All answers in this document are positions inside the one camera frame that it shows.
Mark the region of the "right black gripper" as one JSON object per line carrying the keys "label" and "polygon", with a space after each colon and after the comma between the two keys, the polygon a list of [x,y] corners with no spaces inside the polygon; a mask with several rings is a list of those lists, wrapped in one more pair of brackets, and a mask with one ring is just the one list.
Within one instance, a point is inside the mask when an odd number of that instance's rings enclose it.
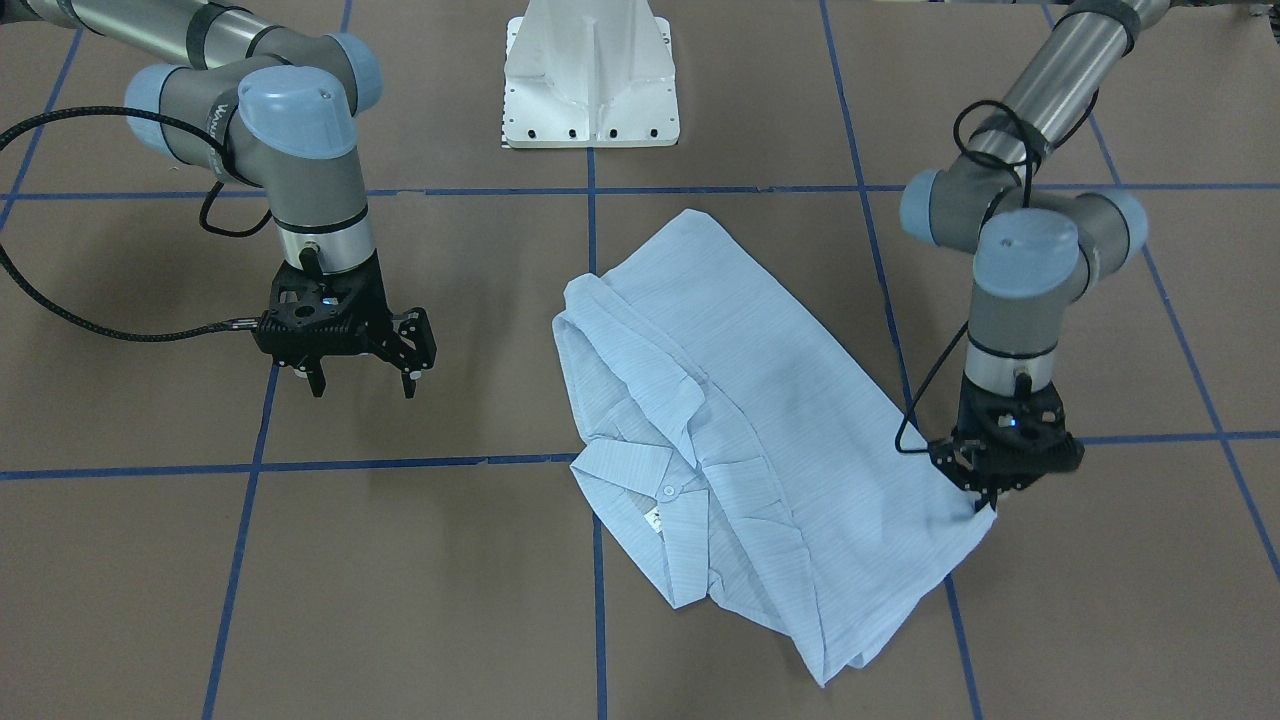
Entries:
{"label": "right black gripper", "polygon": [[321,281],[282,264],[252,337],[276,363],[303,370],[315,398],[326,389],[323,357],[371,354],[398,366],[406,398],[415,397],[422,374],[436,361],[436,341],[425,309],[411,307],[392,316],[376,254]]}

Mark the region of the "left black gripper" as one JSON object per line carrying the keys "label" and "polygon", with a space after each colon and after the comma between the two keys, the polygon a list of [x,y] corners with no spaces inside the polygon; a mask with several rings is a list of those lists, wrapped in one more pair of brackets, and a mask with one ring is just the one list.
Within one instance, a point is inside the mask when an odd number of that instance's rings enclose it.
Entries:
{"label": "left black gripper", "polygon": [[964,379],[950,436],[928,443],[933,465],[957,488],[977,493],[975,512],[998,511],[1001,493],[1024,489],[1046,474],[1075,471],[1085,447],[1066,428],[1061,396],[1050,382],[1015,395]]}

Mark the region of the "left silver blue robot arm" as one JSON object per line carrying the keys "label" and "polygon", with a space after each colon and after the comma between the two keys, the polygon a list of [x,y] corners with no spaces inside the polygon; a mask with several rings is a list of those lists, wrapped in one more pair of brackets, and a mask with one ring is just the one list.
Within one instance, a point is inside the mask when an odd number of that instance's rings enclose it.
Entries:
{"label": "left silver blue robot arm", "polygon": [[1068,197],[1034,179],[1089,119],[1106,74],[1169,9],[1074,1],[1004,99],[975,102],[988,117],[969,135],[954,123],[954,164],[902,192],[910,236],[972,256],[969,314],[952,340],[965,348],[957,418],[927,451],[977,510],[1083,460],[1053,384],[1065,313],[1137,259],[1149,218],[1129,192]]}

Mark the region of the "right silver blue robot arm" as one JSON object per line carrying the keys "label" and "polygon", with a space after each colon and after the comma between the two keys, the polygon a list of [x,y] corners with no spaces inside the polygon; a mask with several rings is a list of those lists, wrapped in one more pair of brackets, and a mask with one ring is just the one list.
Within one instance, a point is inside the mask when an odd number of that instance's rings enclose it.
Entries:
{"label": "right silver blue robot arm", "polygon": [[436,360],[421,307],[387,304],[356,117],[383,91],[381,67],[348,33],[307,36],[215,1],[5,1],[3,22],[44,22],[114,38],[156,58],[131,81],[122,106],[46,111],[3,133],[22,135],[76,117],[124,117],[136,138],[165,158],[201,167],[214,190],[260,188],[283,252],[269,305],[165,334],[115,331],[40,293],[9,256],[3,269],[33,301],[69,323],[114,340],[161,343],[247,331],[278,366],[323,396],[329,356],[371,355],[394,366],[406,397]]}

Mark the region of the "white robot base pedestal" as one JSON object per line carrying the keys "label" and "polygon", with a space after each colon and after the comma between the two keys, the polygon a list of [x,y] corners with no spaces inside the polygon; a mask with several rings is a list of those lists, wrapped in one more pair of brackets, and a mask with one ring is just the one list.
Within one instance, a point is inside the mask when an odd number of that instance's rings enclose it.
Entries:
{"label": "white robot base pedestal", "polygon": [[507,149],[678,142],[669,22],[648,1],[531,1],[506,26]]}

